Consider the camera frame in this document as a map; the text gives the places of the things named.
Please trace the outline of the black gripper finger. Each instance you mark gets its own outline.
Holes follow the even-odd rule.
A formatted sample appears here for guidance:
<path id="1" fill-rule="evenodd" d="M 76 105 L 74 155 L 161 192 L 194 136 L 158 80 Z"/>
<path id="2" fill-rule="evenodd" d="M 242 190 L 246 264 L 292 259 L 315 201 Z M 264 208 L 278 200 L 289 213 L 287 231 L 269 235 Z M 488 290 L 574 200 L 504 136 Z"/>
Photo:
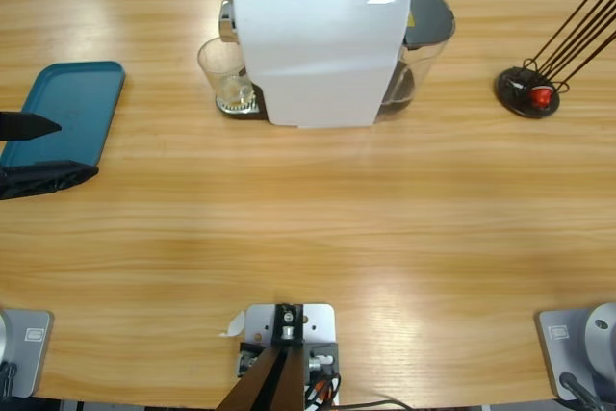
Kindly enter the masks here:
<path id="1" fill-rule="evenodd" d="M 28 166 L 1 166 L 1 199 L 55 193 L 80 185 L 99 172 L 97 166 L 75 161 L 39 162 Z"/>
<path id="2" fill-rule="evenodd" d="M 1 141 L 28 141 L 62 130 L 62 126 L 44 116 L 27 112 L 2 112 Z"/>

